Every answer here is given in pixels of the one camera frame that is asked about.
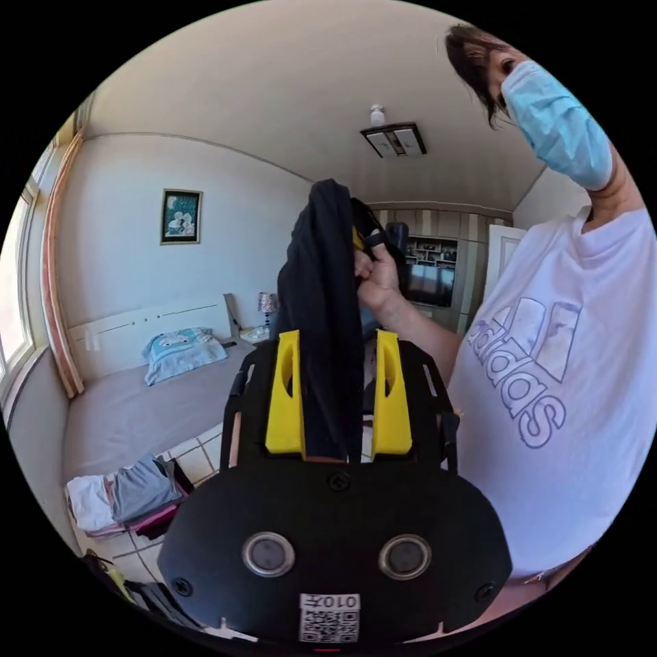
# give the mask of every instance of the ceiling light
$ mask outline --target ceiling light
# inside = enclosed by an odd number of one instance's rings
[[[376,111],[383,115],[380,105],[372,106],[372,126],[367,130],[361,130],[370,146],[378,153],[379,157],[412,157],[414,155],[425,155],[426,148],[415,123],[393,123],[390,125],[374,125],[374,113]]]

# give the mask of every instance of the pillow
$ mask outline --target pillow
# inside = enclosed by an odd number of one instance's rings
[[[173,333],[160,333],[146,345],[142,356],[149,364],[144,377],[146,385],[228,358],[210,328],[184,328]]]

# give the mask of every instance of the gray mattress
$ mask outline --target gray mattress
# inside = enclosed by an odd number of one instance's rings
[[[68,412],[64,481],[115,472],[221,423],[235,375],[251,350],[237,340],[226,360],[152,386],[144,383],[146,366],[87,384]]]

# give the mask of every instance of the framed picture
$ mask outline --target framed picture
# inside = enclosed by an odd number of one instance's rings
[[[198,244],[202,192],[164,190],[160,244]]]

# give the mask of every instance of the floor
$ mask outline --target floor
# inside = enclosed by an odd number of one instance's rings
[[[209,431],[176,448],[164,452],[165,459],[176,459],[187,478],[194,485],[210,479],[219,470],[221,454],[221,427],[217,431]],[[370,462],[369,454],[372,451],[372,429],[363,427],[363,456],[364,463]],[[157,568],[157,556],[164,536],[149,541],[138,536],[135,532],[126,532],[120,536],[96,540],[88,537],[78,529],[73,518],[70,518],[73,532],[77,538],[82,553],[93,550],[101,558],[112,561],[116,569],[128,580],[134,582],[163,582],[162,574]],[[251,636],[240,634],[227,627],[205,628],[205,631],[225,639],[238,638],[256,641]]]

